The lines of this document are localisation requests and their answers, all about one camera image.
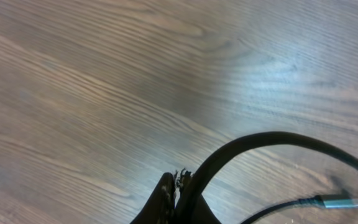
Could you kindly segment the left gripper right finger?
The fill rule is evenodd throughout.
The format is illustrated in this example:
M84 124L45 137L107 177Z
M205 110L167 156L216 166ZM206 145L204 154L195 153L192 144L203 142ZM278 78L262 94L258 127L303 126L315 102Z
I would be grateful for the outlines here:
M180 196L183 195L183 192L187 188L187 185L192 179L192 174L186 169L182 169L180 176L178 178L178 189ZM211 211L209 205L206 203L206 200L202 195L200 195L198 201L195 204L193 213L186 223L189 224L221 224L221 222L216 218L214 213Z

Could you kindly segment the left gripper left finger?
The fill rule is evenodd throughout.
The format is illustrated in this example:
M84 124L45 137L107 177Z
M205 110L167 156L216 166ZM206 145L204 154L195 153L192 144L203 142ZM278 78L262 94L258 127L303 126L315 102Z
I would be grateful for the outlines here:
M175 209L175 181L172 173L164 173L149 199L131 224L169 224Z

